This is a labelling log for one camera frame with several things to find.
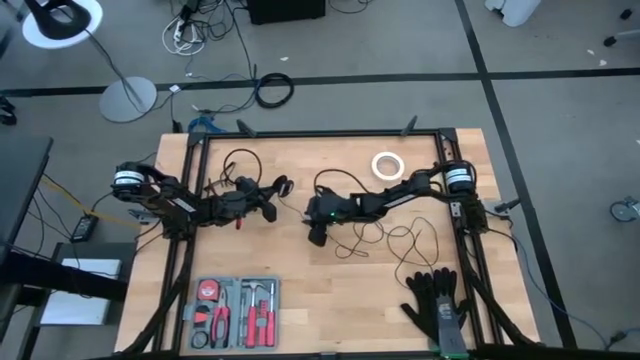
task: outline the tool kit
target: tool kit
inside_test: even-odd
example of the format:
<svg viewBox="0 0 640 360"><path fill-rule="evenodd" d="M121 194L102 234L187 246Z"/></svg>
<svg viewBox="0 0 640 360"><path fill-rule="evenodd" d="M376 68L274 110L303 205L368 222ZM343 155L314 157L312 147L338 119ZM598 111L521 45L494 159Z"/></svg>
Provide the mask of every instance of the tool kit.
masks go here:
<svg viewBox="0 0 640 360"><path fill-rule="evenodd" d="M201 277L185 306L194 350L274 350L278 345L280 281L276 277Z"/></svg>

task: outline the roll of tape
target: roll of tape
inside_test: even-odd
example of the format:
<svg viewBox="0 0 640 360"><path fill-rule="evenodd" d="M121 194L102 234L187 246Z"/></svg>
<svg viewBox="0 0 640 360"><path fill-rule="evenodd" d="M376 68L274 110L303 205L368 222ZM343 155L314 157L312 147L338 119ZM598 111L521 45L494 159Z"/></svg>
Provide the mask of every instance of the roll of tape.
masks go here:
<svg viewBox="0 0 640 360"><path fill-rule="evenodd" d="M382 159L389 159L393 161L396 164L396 167L398 168L398 172L393 175L385 175L381 173L380 170L378 169L378 162L380 162L380 160ZM382 179L385 181L398 180L402 176L402 174L404 174L404 161L402 161L402 158L400 158L400 156L392 152L389 152L389 151L381 152L378 155L373 157L373 160L371 161L371 170L379 179Z"/></svg>

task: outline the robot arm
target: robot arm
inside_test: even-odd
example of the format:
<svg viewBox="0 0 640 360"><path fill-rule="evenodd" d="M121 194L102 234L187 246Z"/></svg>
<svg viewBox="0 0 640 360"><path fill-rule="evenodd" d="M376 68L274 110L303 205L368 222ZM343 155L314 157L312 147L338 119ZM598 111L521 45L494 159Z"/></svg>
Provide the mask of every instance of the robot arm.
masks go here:
<svg viewBox="0 0 640 360"><path fill-rule="evenodd" d="M309 199L305 211L305 224L311 226L309 241L324 246L327 226L348 222L372 223L387 212L418 197L433 197L442 202L459 202L465 210L467 225L474 230L486 231L484 207L478 199L473 166L467 161L436 164L431 169L418 170L408 180L384 189L380 193L356 193L349 198L337 195L324 186L316 187L316 195ZM431 179L444 174L448 193L431 188Z"/></svg>
<svg viewBox="0 0 640 360"><path fill-rule="evenodd" d="M162 221L165 237L178 238L186 236L195 226L225 226L236 222L239 229L242 218L258 209L267 221L274 222L276 207L269 200L276 193L282 197L288 195L291 188L291 181L284 175L268 187L259 187L253 179L243 176L234 184L235 191L199 198L178 179L153 166L125 162L116 168L111 188L117 199L140 204L157 216Z"/></svg>

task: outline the black box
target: black box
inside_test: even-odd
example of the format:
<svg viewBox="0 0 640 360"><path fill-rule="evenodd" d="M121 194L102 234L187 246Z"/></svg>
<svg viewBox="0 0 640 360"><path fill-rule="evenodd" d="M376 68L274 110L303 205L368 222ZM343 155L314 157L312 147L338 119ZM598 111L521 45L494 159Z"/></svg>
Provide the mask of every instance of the black box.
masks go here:
<svg viewBox="0 0 640 360"><path fill-rule="evenodd" d="M326 0L247 0L251 23L317 19L326 13Z"/></svg>

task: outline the wooden table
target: wooden table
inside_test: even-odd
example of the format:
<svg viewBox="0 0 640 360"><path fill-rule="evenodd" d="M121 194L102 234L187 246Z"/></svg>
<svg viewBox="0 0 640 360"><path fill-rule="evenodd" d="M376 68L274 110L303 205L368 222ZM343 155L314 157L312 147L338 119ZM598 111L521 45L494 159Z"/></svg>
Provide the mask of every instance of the wooden table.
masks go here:
<svg viewBox="0 0 640 360"><path fill-rule="evenodd" d="M480 129L458 129L458 143L464 159L478 171L478 193L484 199L499 199L493 168ZM165 174L180 177L186 149L187 135L162 137L156 167ZM195 150L190 188L199 163L199 148ZM373 176L370 163L380 151L392 151L403 158L408 176L413 170L429 168L438 159L433 137L340 137L340 138L269 138L224 139L212 141L207 174L218 179L223 158L236 148L247 148L259 154L263 164L262 184L270 184L277 176L286 174L295 181L293 193L285 198L287 205L304 211L313 195L313 178L322 169L345 169L358 177L371 191L380 191L394 182L384 182ZM234 175L257 177L257 163L249 154L237 153ZM339 173L323 174L319 183L329 186L343 196L361 192L355 181ZM267 223L259 213L251 214L240 231L234 226L200 228L191 279L205 275L243 276L275 275L282 279L280 333L277 352L363 352L426 350L426 337L414 327L399 305L414 303L413 294L394 278L398 260L390 253L385 240L376 244L360 244L368 257L337 258L336 245L331 240L318 248L307 241L309 228L300 222L300 214L272 200L278 208L278 220ZM415 230L422 230L417 248L429 261L436 257L436 268L458 268L450 215L446 204L431 198L420 198L392 209L382 220L387 231L410 226L416 216L428 219L435 234L423 222L416 222ZM507 224L489 219L491 228L509 232ZM329 233L346 246L357 241L352 226L333 226ZM156 236L151 232L139 245ZM375 226L367 227L365 238L376 239ZM411 238L391 240L394 250L403 254L411 245ZM496 300L528 337L538 340L538 333L529 299L511 241L495 233L482 235L486 262ZM129 345L155 310L162 286L162 276L169 241L157 240L145 247L134 263L130 287L118 332L116 350ZM184 244L179 250L177 269L181 266ZM338 249L340 255L348 252ZM412 251L407 260L422 262ZM404 264L397 273L404 282L407 275L428 271L426 266ZM193 301L194 281L190 282L189 300ZM457 297L464 289L458 285ZM478 298L485 337L490 336L486 311ZM167 318L164 347L169 348L175 319L175 304ZM472 344L470 326L463 329L468 344ZM181 354L200 354L189 351L182 341Z"/></svg>

